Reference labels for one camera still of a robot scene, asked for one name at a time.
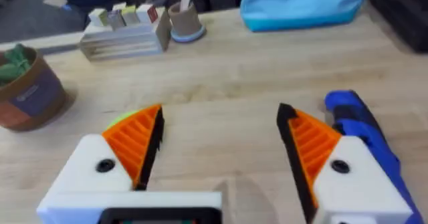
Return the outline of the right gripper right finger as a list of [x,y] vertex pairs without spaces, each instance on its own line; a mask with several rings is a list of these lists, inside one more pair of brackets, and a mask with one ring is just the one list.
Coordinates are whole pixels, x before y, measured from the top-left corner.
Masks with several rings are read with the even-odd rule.
[[410,219],[410,205],[359,137],[343,135],[284,103],[276,121],[307,223]]

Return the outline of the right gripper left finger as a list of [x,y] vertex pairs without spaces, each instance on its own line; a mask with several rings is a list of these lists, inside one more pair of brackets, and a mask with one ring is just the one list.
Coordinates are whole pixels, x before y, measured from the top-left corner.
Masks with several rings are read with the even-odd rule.
[[36,209],[43,223],[99,223],[108,198],[146,190],[163,140],[163,108],[122,115],[81,138]]

